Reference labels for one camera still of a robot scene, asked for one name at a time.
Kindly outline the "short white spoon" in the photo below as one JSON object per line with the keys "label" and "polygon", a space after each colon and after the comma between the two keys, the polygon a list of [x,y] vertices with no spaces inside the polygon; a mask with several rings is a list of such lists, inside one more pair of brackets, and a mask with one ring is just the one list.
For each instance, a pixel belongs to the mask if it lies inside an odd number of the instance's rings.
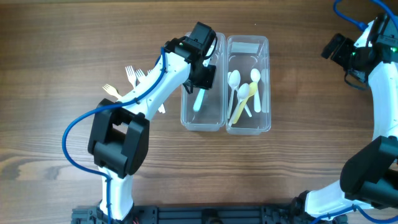
{"label": "short white spoon", "polygon": [[[251,70],[251,80],[258,86],[258,83],[261,79],[261,73],[258,69],[253,68]],[[259,96],[259,90],[256,89],[255,94],[254,94],[254,111],[256,113],[259,113],[261,111],[261,102],[260,102],[260,96]]]}

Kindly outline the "short white fork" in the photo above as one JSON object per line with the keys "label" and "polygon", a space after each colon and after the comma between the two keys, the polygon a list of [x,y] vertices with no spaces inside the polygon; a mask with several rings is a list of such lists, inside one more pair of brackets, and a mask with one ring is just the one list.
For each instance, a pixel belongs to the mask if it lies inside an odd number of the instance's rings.
{"label": "short white fork", "polygon": [[195,102],[193,104],[193,111],[194,112],[199,112],[200,111],[201,105],[203,103],[205,92],[206,92],[206,90],[204,90],[204,89],[200,89],[199,90],[199,92],[197,94],[197,97],[195,99]]}

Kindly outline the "yellow plastic fork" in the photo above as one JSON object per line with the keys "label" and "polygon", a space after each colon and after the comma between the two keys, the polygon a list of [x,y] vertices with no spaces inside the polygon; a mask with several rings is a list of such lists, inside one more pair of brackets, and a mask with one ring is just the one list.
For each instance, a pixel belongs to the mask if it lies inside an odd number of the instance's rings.
{"label": "yellow plastic fork", "polygon": [[113,87],[113,86],[111,86],[109,84],[105,84],[105,85],[102,86],[102,88],[109,95],[114,96],[117,99],[122,98],[122,96],[119,94],[118,90],[115,87]]}

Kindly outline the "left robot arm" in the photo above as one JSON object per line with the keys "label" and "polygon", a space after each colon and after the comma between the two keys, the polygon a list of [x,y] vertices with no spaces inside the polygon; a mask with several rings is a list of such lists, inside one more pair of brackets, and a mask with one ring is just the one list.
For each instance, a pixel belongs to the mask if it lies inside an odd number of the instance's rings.
{"label": "left robot arm", "polygon": [[204,65],[216,49],[216,32],[197,22],[189,36],[165,43],[155,67],[117,102],[103,99],[93,120],[88,152],[110,180],[103,183],[103,199],[96,209],[98,223],[131,223],[132,178],[146,158],[150,121],[179,86],[209,90],[216,67]]}

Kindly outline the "long white spoon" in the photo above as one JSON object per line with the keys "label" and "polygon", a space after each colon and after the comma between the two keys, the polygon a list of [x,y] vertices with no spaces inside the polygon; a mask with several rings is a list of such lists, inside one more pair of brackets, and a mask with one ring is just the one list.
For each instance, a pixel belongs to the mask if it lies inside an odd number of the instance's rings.
{"label": "long white spoon", "polygon": [[239,87],[238,93],[237,93],[237,98],[238,98],[238,103],[234,109],[233,115],[231,116],[230,120],[229,120],[229,125],[232,126],[232,124],[234,124],[238,118],[238,116],[241,114],[242,109],[241,109],[241,103],[243,102],[243,100],[246,99],[246,97],[249,94],[249,84],[248,83],[244,83]]}

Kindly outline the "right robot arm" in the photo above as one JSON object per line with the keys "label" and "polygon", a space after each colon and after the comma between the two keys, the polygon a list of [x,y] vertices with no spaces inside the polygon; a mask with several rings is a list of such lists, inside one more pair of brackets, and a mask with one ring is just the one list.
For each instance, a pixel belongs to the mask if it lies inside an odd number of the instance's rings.
{"label": "right robot arm", "polygon": [[291,203],[294,222],[333,222],[348,212],[397,208],[397,16],[380,13],[362,35],[336,34],[325,46],[329,58],[364,84],[373,98],[373,138],[343,166],[340,178],[318,190],[302,192]]}

